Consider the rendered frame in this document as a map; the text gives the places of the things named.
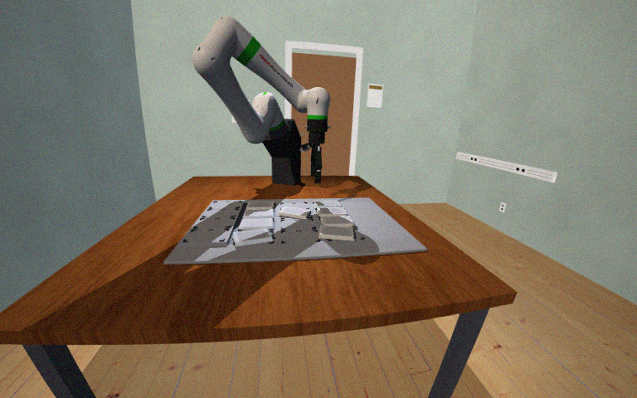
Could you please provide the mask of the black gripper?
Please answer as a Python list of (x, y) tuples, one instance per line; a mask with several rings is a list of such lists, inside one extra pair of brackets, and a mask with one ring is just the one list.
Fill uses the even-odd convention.
[(322, 147), (321, 143), (324, 143), (325, 133), (311, 133), (309, 132), (309, 143), (312, 144), (311, 153), (311, 177), (315, 177), (314, 183), (321, 183), (321, 168), (322, 168)]

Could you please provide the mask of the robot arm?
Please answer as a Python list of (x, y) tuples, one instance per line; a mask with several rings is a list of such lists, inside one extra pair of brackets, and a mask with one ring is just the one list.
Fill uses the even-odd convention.
[(298, 112), (308, 113), (307, 131), (323, 133), (331, 128), (329, 93), (321, 87), (306, 90), (235, 18), (220, 17), (193, 52), (192, 63), (229, 109), (249, 143), (262, 143), (267, 136), (282, 138), (289, 124), (273, 94), (260, 93), (250, 103), (231, 68), (231, 57), (273, 86)]

